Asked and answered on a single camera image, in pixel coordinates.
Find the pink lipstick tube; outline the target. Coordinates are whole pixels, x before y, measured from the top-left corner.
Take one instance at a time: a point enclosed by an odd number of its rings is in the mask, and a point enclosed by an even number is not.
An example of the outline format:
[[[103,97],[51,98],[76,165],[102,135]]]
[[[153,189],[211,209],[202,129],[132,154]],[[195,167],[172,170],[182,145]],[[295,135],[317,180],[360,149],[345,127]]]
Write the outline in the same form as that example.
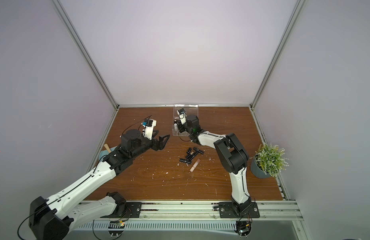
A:
[[[191,167],[190,169],[190,172],[193,173],[193,171],[196,169],[196,167],[199,165],[201,159],[198,159],[194,164],[193,166]]]

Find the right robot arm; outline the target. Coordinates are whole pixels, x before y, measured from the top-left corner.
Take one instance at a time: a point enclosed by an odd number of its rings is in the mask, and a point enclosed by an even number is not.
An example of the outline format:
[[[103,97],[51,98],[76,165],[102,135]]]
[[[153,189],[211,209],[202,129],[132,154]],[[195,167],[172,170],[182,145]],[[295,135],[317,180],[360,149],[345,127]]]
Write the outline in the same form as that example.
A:
[[[184,109],[177,111],[179,119],[175,120],[179,132],[187,132],[190,140],[200,146],[216,150],[224,169],[229,173],[232,186],[232,203],[237,211],[243,212],[252,203],[247,189],[246,172],[249,155],[234,133],[226,135],[205,131],[199,125],[196,115],[187,115]]]

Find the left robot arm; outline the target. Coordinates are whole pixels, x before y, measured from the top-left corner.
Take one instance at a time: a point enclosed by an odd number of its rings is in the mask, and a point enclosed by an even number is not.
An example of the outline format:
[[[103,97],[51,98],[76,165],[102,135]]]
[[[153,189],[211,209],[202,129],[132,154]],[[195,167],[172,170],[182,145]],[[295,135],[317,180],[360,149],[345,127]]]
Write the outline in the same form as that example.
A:
[[[104,183],[112,180],[148,150],[163,150],[170,135],[145,137],[132,129],[121,136],[121,143],[100,158],[93,170],[70,186],[47,199],[36,198],[30,205],[29,228],[38,240],[62,240],[77,227],[101,217],[118,217],[127,213],[126,200],[117,192],[90,204],[79,203]]]

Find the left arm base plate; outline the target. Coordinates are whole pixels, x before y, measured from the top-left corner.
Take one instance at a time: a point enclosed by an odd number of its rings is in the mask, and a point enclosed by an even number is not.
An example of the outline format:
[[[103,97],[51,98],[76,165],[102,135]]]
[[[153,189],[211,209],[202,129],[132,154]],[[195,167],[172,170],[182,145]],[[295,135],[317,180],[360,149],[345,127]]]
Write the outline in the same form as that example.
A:
[[[114,212],[102,218],[139,218],[142,208],[142,202],[126,202],[116,207]]]

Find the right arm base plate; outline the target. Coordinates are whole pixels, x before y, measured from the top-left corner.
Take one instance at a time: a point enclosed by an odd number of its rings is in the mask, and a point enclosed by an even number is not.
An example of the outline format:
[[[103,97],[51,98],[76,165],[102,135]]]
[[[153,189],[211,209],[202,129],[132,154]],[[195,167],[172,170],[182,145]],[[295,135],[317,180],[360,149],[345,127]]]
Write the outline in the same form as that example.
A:
[[[213,206],[215,211],[218,211],[219,216],[223,219],[227,218],[260,218],[259,207],[256,202],[247,201],[243,204],[236,202],[219,202]]]

